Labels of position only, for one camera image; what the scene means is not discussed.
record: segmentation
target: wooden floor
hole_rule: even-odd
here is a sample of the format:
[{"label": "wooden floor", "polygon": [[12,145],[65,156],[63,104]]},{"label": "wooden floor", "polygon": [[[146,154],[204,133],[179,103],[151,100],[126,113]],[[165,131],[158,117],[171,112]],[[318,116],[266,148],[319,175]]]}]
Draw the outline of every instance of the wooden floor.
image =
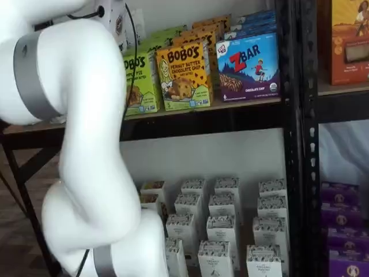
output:
[{"label": "wooden floor", "polygon": [[[36,151],[16,152],[20,164]],[[27,188],[40,220],[43,197],[58,177],[58,157],[53,159],[28,183]],[[2,149],[0,171],[17,191],[13,176]],[[1,277],[49,277],[36,237],[29,220],[24,216],[12,196],[0,181],[0,276]]]}]

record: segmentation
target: gray metal band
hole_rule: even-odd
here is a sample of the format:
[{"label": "gray metal band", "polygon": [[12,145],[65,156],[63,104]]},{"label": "gray metal band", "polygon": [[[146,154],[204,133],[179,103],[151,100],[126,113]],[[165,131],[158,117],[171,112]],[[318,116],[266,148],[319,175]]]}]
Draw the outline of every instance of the gray metal band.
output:
[{"label": "gray metal band", "polygon": [[41,32],[21,37],[14,50],[14,76],[19,95],[29,112],[48,120],[60,116],[48,101],[42,87],[37,64],[37,45]]},{"label": "gray metal band", "polygon": [[93,250],[93,261],[98,277],[116,277],[111,258],[111,245],[95,248]]}]

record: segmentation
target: white robotic arm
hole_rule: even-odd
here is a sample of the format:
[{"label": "white robotic arm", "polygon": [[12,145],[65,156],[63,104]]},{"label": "white robotic arm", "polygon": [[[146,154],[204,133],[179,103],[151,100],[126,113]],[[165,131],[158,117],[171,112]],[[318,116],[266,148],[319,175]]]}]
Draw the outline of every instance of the white robotic arm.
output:
[{"label": "white robotic arm", "polygon": [[92,20],[31,31],[88,0],[4,2],[13,17],[0,18],[0,118],[27,125],[67,114],[61,181],[42,210],[51,252],[71,276],[87,249],[80,276],[168,276],[161,219],[141,211],[120,153],[126,79],[116,41]]}]

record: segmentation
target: purple snack box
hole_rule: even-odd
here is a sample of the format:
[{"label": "purple snack box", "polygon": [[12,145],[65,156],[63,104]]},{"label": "purple snack box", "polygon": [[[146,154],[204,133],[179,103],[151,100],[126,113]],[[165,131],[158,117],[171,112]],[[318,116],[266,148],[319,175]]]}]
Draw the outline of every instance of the purple snack box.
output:
[{"label": "purple snack box", "polygon": [[322,182],[322,202],[359,205],[359,186],[334,182]]},{"label": "purple snack box", "polygon": [[328,247],[369,251],[369,230],[352,228],[328,228]]},{"label": "purple snack box", "polygon": [[329,250],[330,277],[366,277],[369,276],[368,254],[355,250]]},{"label": "purple snack box", "polygon": [[322,203],[322,225],[325,227],[363,227],[360,206],[337,203]]}]

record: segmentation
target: black cable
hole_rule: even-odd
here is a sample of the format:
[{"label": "black cable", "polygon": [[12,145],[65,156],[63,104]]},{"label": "black cable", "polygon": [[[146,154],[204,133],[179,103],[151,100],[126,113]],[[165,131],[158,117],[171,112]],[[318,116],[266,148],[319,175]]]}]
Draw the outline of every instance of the black cable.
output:
[{"label": "black cable", "polygon": [[[127,9],[127,12],[128,12],[128,16],[129,18],[131,19],[131,24],[132,24],[132,28],[133,28],[133,34],[134,34],[134,47],[135,47],[135,51],[134,51],[134,66],[133,66],[133,74],[132,74],[132,83],[131,83],[131,90],[130,90],[130,93],[129,93],[129,97],[128,97],[128,101],[126,103],[126,108],[125,108],[125,111],[123,113],[123,119],[124,117],[126,116],[126,113],[127,113],[127,108],[128,108],[128,104],[129,104],[129,101],[131,99],[131,96],[132,96],[132,90],[133,90],[133,84],[134,84],[134,77],[135,77],[135,74],[136,74],[136,59],[137,59],[137,48],[138,48],[138,42],[137,42],[137,33],[136,33],[136,28],[134,26],[134,22],[133,22],[133,18],[132,18],[132,14],[131,14],[131,11],[129,10],[127,4],[126,4],[126,9]],[[89,249],[86,250],[84,256],[83,256],[83,259],[82,259],[82,262],[81,262],[81,265],[78,269],[78,272],[77,272],[77,275],[76,277],[80,277],[81,273],[82,273],[82,270],[83,270],[83,267],[85,266],[85,263],[86,263],[86,260],[87,260],[87,257],[88,257],[88,253],[90,252]]]},{"label": "black cable", "polygon": [[81,262],[81,265],[80,265],[80,268],[78,269],[78,272],[77,272],[77,275],[76,277],[80,277],[81,273],[82,273],[82,269],[83,267],[85,266],[85,263],[86,263],[86,260],[87,260],[87,257],[88,257],[88,253],[90,252],[90,249],[87,249],[84,256],[83,256],[83,259],[82,259],[82,262]]},{"label": "black cable", "polygon": [[135,78],[135,74],[136,74],[136,60],[137,60],[137,48],[138,48],[136,27],[134,25],[132,14],[131,14],[131,11],[129,10],[128,6],[127,6],[127,3],[126,3],[126,9],[127,9],[129,18],[131,19],[131,24],[132,24],[132,28],[133,28],[133,35],[134,35],[134,47],[135,47],[135,49],[134,49],[134,63],[133,63],[133,73],[132,73],[131,90],[129,92],[129,96],[128,96],[128,100],[127,100],[127,103],[126,103],[125,112],[123,113],[123,120],[126,117],[126,113],[127,113],[127,110],[128,110],[129,101],[131,100],[131,97],[132,97],[132,90],[133,90],[134,78]]},{"label": "black cable", "polygon": [[72,16],[71,14],[68,14],[67,16],[70,18],[70,19],[86,19],[86,18],[92,18],[92,17],[95,17],[95,16],[98,16],[98,17],[103,17],[105,15],[105,9],[104,7],[102,6],[99,6],[97,8],[97,11],[94,12],[94,13],[90,13],[90,14],[86,14],[85,16]]}]

